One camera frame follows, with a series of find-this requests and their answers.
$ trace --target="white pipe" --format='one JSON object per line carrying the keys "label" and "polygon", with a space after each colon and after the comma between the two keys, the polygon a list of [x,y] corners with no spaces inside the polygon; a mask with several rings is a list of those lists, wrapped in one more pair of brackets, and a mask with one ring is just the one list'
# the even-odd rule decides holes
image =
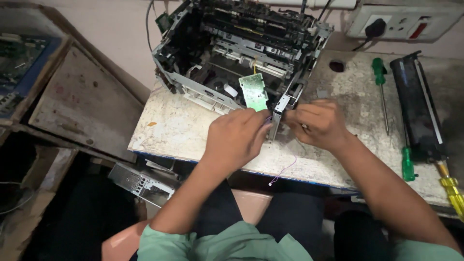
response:
{"label": "white pipe", "polygon": [[[309,8],[324,7],[328,0],[308,0],[306,6]],[[260,3],[269,5],[288,5],[288,6],[301,6],[302,0],[260,0]],[[329,8],[342,8],[342,9],[354,9],[356,6],[356,0],[332,0]]]}

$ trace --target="disassembled printer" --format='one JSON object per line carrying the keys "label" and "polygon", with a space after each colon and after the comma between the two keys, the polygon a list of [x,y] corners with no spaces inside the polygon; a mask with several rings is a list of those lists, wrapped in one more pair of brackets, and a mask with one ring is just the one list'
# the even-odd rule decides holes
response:
{"label": "disassembled printer", "polygon": [[243,0],[186,0],[156,23],[163,39],[152,55],[171,92],[220,114],[264,106],[274,123],[270,140],[334,30],[304,8],[275,12]]}

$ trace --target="white wall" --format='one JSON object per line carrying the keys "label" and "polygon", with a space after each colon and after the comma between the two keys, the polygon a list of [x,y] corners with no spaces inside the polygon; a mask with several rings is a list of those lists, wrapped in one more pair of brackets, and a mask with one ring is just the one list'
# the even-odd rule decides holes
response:
{"label": "white wall", "polygon": [[[35,3],[56,7],[75,28],[104,55],[140,81],[146,88],[153,89],[155,64],[151,59],[145,31],[147,0],[33,0]],[[168,3],[172,12],[180,3]],[[157,14],[165,11],[165,3],[155,1]],[[320,10],[308,10],[318,16]],[[327,22],[335,25],[335,31],[326,48],[349,51],[359,42],[343,35],[342,29],[349,11],[331,10],[327,12]],[[152,47],[161,40],[160,32],[150,12],[150,39]],[[425,56],[464,59],[464,19],[434,43],[378,42],[369,52],[409,54],[422,50]],[[147,89],[132,90],[138,98],[148,98]]]}

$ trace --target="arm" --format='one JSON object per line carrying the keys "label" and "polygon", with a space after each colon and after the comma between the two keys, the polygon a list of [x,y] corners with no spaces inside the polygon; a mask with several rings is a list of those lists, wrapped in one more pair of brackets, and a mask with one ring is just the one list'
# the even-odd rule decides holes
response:
{"label": "arm", "polygon": [[235,110],[217,118],[208,131],[206,150],[185,183],[156,214],[150,227],[168,234],[186,234],[203,202],[231,173],[261,151],[271,124],[269,111]]}
{"label": "arm", "polygon": [[461,253],[424,199],[346,129],[335,101],[301,104],[287,113],[286,123],[301,142],[335,156],[358,186],[375,218],[392,231],[405,239],[444,245]]}

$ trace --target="hand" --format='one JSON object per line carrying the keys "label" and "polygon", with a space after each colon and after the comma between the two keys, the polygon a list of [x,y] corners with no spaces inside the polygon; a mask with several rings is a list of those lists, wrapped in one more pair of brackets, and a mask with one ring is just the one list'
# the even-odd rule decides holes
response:
{"label": "hand", "polygon": [[345,118],[338,103],[330,99],[314,100],[287,111],[285,124],[301,142],[332,154],[346,147],[354,137],[345,127]]}
{"label": "hand", "polygon": [[255,112],[248,108],[217,118],[209,126],[206,150],[200,163],[208,165],[214,174],[223,175],[219,177],[221,181],[245,166],[261,151],[272,126],[263,126],[269,115],[268,110]]}

